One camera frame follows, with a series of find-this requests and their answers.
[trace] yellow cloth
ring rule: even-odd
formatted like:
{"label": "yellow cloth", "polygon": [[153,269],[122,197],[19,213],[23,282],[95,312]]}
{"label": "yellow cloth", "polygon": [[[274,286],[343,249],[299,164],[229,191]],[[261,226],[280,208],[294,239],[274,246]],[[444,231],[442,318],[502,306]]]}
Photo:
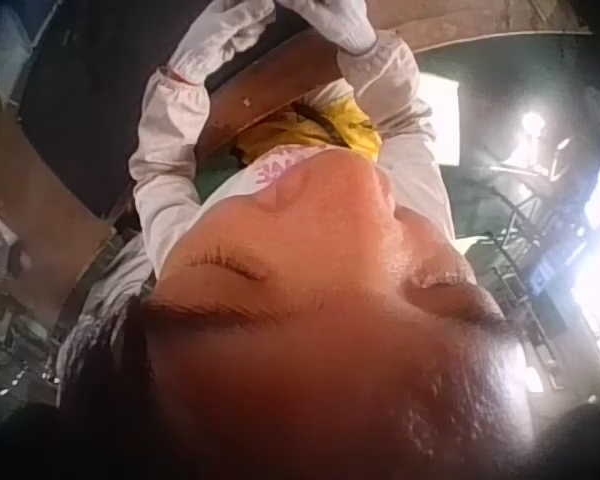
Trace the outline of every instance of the yellow cloth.
{"label": "yellow cloth", "polygon": [[[314,109],[333,124],[353,151],[370,161],[377,160],[382,143],[380,135],[352,95]],[[236,147],[243,153],[242,161],[249,165],[279,145],[333,143],[331,136],[320,125],[298,115],[293,107],[288,106],[238,135]]]}

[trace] person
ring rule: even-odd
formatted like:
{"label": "person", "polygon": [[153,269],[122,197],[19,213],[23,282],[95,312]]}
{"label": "person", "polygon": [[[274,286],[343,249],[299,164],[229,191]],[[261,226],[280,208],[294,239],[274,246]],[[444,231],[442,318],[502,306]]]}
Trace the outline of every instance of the person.
{"label": "person", "polygon": [[[364,0],[278,3],[339,47],[377,158],[298,134],[201,205],[205,78],[276,8],[212,1],[149,80],[129,161],[155,289],[107,327],[123,348],[87,340],[73,376],[91,380],[63,379],[63,418],[116,455],[152,436],[134,465],[165,449],[196,478],[504,478],[531,440],[525,361],[452,247],[413,53]],[[318,113],[327,89],[306,101]]]}

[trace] white glove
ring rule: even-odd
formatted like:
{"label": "white glove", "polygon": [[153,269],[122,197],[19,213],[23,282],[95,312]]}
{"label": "white glove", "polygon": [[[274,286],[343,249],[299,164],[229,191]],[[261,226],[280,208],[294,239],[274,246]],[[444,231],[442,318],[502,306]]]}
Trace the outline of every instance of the white glove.
{"label": "white glove", "polygon": [[278,0],[298,13],[327,40],[343,50],[362,55],[378,40],[367,17],[365,0]]}
{"label": "white glove", "polygon": [[274,21],[273,0],[213,0],[189,27],[169,67],[189,83],[203,83],[236,52],[254,46]]}

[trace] white fabric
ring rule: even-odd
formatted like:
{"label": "white fabric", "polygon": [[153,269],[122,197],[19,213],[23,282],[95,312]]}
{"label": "white fabric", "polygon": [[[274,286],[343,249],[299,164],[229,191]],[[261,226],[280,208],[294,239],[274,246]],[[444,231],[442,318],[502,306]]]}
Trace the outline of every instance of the white fabric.
{"label": "white fabric", "polygon": [[278,0],[301,15],[327,40],[360,55],[376,43],[376,32],[367,16],[365,0]]}
{"label": "white fabric", "polygon": [[[431,111],[416,95],[420,74],[411,50],[393,33],[378,32],[370,52],[341,52],[338,63],[358,105],[382,136],[378,168],[389,176],[396,203],[429,218],[452,240],[449,199],[433,149]],[[276,148],[229,179],[201,209],[191,182],[193,147],[208,113],[203,86],[176,82],[160,72],[151,77],[138,128],[139,147],[129,167],[138,182],[136,207],[157,276],[175,243],[214,203],[256,192],[292,164],[330,148]]]}
{"label": "white fabric", "polygon": [[236,52],[256,44],[275,20],[273,0],[214,0],[196,19],[169,66],[191,83],[202,83]]}

